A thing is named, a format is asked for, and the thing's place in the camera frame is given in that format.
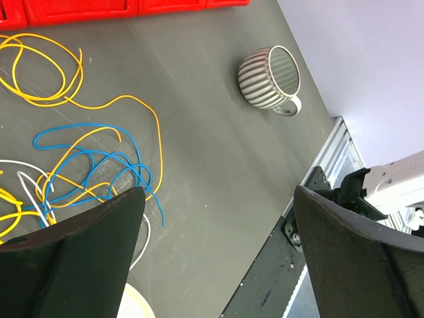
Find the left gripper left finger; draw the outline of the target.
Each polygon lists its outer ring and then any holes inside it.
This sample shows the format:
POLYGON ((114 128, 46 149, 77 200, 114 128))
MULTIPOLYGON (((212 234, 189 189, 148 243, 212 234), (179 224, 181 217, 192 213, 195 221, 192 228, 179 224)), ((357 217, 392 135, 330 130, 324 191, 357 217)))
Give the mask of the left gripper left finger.
POLYGON ((132 187, 1 245, 2 317, 116 317, 145 194, 132 187))

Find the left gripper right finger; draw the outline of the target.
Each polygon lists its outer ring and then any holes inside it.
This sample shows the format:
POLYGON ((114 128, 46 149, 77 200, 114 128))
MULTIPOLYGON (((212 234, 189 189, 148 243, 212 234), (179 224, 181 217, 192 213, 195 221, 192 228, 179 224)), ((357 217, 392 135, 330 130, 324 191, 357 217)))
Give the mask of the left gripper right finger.
POLYGON ((423 238, 303 186, 293 208, 321 317, 423 316, 423 238))

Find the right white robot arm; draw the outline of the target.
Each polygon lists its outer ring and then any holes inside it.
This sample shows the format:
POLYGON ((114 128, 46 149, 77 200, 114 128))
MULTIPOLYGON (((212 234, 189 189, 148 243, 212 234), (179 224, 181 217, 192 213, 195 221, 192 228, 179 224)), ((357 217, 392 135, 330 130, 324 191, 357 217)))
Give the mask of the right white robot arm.
POLYGON ((344 177, 328 198, 373 221, 406 214, 394 227, 406 233, 423 229, 423 152, 389 164, 362 168, 344 177))

